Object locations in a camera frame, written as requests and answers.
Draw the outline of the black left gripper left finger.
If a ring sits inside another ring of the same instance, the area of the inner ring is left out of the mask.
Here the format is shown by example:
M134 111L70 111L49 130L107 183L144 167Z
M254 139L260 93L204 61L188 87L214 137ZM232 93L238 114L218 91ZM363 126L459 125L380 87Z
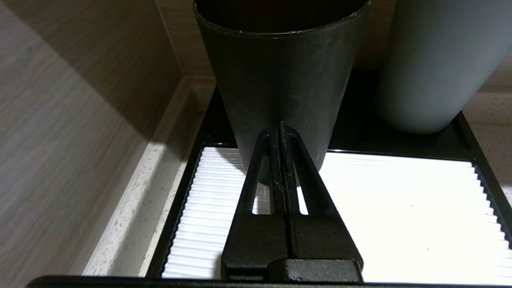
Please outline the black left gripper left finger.
M261 171L269 179L270 214L254 214ZM266 280L267 267L288 257L286 207L276 129L260 132L221 255L223 280Z

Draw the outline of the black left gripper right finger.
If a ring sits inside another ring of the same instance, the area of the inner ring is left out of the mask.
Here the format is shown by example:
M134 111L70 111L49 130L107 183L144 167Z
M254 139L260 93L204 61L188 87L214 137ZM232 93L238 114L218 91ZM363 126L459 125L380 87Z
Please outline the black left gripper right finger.
M281 125L287 234L297 259L364 261L299 133Z

